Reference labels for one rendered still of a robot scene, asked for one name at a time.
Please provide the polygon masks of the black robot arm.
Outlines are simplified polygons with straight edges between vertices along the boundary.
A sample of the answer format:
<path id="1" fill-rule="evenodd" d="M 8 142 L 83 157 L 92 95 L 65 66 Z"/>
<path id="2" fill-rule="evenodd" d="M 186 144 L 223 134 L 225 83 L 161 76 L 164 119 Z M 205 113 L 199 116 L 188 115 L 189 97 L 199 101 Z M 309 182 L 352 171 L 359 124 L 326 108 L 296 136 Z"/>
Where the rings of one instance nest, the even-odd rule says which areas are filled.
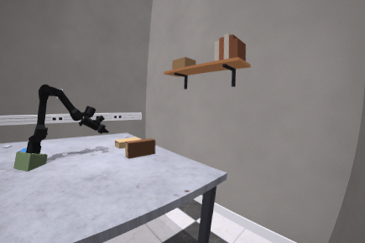
<path id="1" fill-rule="evenodd" d="M 56 95 L 53 93 L 55 93 Z M 44 121 L 45 121 L 46 105 L 49 96 L 57 96 L 60 99 L 60 101 L 64 104 L 66 109 L 69 111 L 72 119 L 74 121 L 81 120 L 81 122 L 79 122 L 80 126 L 85 125 L 88 127 L 91 124 L 91 116 L 94 115 L 96 111 L 95 108 L 87 106 L 85 112 L 81 113 L 71 104 L 71 102 L 69 101 L 69 99 L 66 97 L 66 95 L 62 90 L 56 89 L 49 85 L 42 85 L 39 88 L 39 111 L 38 111 L 37 126 L 35 128 L 36 133 L 34 131 L 34 135 L 30 137 L 31 141 L 29 139 L 26 153 L 40 154 L 41 150 L 40 143 L 42 140 L 46 138 L 46 135 L 48 135 L 47 133 L 48 128 L 45 128 Z"/>

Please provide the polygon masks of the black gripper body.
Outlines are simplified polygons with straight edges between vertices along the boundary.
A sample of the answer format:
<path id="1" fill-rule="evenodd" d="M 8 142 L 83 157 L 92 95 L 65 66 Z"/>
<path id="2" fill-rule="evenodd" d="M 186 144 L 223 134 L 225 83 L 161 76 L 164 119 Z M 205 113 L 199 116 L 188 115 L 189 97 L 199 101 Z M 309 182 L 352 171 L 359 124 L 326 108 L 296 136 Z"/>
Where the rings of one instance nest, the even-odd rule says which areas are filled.
<path id="1" fill-rule="evenodd" d="M 99 133 L 103 133 L 104 129 L 105 129 L 105 125 L 101 124 L 99 125 L 98 123 L 96 123 L 94 120 L 91 120 L 91 124 L 89 126 L 89 128 L 95 128 L 95 131 L 97 130 Z M 93 129 L 94 130 L 94 129 Z"/>

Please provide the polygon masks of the brown wooden box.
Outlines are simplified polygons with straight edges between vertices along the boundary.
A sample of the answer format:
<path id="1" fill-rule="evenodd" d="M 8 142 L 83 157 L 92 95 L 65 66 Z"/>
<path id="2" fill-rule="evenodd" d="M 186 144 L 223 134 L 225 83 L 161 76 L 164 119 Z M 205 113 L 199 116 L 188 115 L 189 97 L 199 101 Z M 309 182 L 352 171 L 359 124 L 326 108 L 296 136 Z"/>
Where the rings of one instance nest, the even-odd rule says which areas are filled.
<path id="1" fill-rule="evenodd" d="M 153 138 L 125 142 L 127 158 L 137 158 L 155 154 L 155 140 Z"/>

